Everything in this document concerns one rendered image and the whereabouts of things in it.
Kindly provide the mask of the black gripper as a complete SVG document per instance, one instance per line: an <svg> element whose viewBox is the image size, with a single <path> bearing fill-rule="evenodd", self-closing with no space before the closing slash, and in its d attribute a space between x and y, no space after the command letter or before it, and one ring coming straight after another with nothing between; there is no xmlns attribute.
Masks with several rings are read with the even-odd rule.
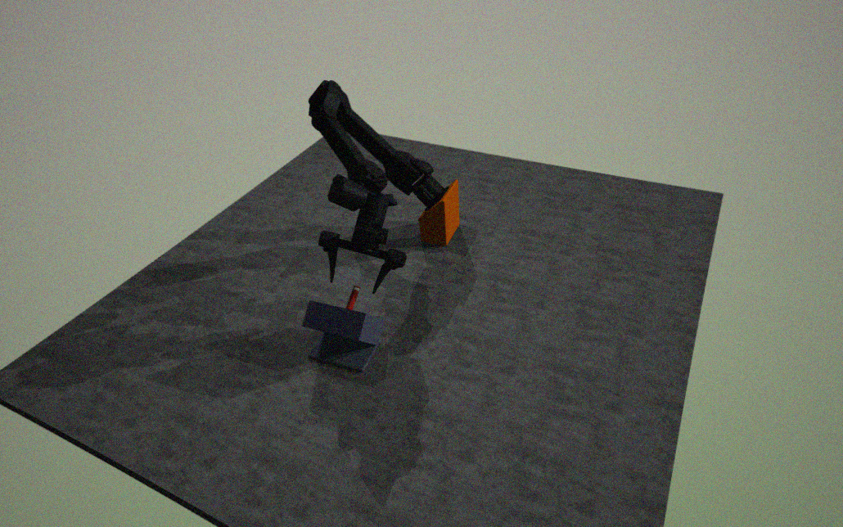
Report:
<svg viewBox="0 0 843 527"><path fill-rule="evenodd" d="M355 228L358 226L358 223L362 223L363 227L373 229L374 227L383 227L384 222L381 219L370 215L359 214ZM330 262L331 283L333 282L333 278L335 275L338 247L384 259L385 262L381 266L380 275L378 275L378 278L372 291L373 294L375 294L378 287L380 287L380 284L387 275L387 273L391 269L395 270L396 268L402 268L405 265L407 258L406 253L403 251L394 249L384 251L378 250L376 247L370 247L364 244L355 244L352 243L352 241L340 239L340 234L329 231L322 231L318 245L324 247L322 248L322 251L326 251L328 253ZM372 252L368 250L372 250Z"/></svg>

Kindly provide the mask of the red peg with white band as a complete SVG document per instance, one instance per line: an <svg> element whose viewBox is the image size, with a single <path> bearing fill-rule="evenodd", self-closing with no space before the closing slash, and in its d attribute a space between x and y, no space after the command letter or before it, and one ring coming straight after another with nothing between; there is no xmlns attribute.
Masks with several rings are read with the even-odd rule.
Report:
<svg viewBox="0 0 843 527"><path fill-rule="evenodd" d="M359 286L354 286L354 288L353 288L353 290L352 290L352 295L350 296L350 298L349 298L349 302L348 302L347 307L346 307L347 309L352 309L352 310L353 310L353 307L354 307L355 301L356 301L357 296L358 296L358 291L359 291L359 289L360 289L360 287L359 287Z"/></svg>

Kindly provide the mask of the blue-grey sloped panel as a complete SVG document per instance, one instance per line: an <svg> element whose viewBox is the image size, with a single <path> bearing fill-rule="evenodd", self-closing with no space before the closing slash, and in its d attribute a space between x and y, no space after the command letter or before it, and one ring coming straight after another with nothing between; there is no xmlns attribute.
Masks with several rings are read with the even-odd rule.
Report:
<svg viewBox="0 0 843 527"><path fill-rule="evenodd" d="M308 358L363 372L380 345L384 323L367 313L310 300L302 327L324 334Z"/></svg>

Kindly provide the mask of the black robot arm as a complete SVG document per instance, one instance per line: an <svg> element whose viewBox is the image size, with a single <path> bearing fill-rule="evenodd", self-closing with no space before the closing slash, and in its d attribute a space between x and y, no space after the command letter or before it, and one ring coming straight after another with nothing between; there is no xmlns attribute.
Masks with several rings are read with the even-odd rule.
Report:
<svg viewBox="0 0 843 527"><path fill-rule="evenodd" d="M352 110L348 97L335 81L323 80L309 97L309 104L311 124L322 134L348 172L348 178L340 174L333 178L328 194L330 202L352 211L360 209L359 214L370 215L384 222L388 206L397 205L393 194L381 193L387 181L407 196L413 192L426 206L425 211L436 205L449 189L449 186L443 188L431 176L434 169L429 163L395 150ZM360 153L346 131L384 165L385 172ZM358 223L352 243L378 249L380 244L386 244L388 232L389 229L370 229Z"/></svg>

